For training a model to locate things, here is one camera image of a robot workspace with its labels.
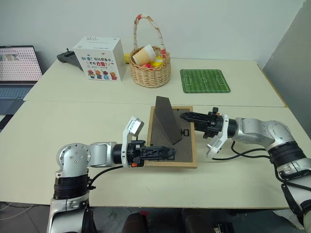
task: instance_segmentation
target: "soccer field mat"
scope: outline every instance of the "soccer field mat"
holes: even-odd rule
[[[181,69],[185,93],[229,93],[230,88],[219,69]]]

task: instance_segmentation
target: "white cardboard box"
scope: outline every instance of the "white cardboard box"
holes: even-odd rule
[[[126,67],[120,38],[86,36],[73,51],[87,78],[122,80]]]

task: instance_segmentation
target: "cartoon figure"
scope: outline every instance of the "cartoon figure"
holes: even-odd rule
[[[111,72],[110,75],[111,75],[112,80],[117,80],[118,77],[116,76],[115,72]]]
[[[103,74],[104,74],[104,79],[109,80],[108,72],[103,71]]]
[[[96,70],[95,74],[97,75],[97,79],[102,79],[101,72],[99,70]]]
[[[92,70],[88,70],[88,75],[91,77],[91,79],[95,79],[95,74],[93,73]]]

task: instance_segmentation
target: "laptop screen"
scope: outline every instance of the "laptop screen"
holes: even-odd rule
[[[0,84],[35,83],[41,76],[33,46],[0,46]]]

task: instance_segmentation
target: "fabric-wrapped handle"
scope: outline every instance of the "fabric-wrapped handle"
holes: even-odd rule
[[[134,50],[137,50],[138,49],[138,44],[137,44],[137,25],[138,25],[138,22],[142,19],[142,18],[146,18],[149,20],[149,22],[151,23],[151,25],[155,28],[156,30],[156,33],[157,33],[157,37],[159,38],[160,40],[160,48],[161,48],[161,57],[166,57],[166,50],[165,50],[165,47],[164,47],[164,44],[163,44],[163,38],[162,38],[162,34],[160,32],[160,28],[157,26],[157,24],[152,20],[152,18],[150,16],[146,16],[144,14],[140,14],[138,15],[135,20],[134,20],[134,30],[133,30],[133,36],[134,36]]]

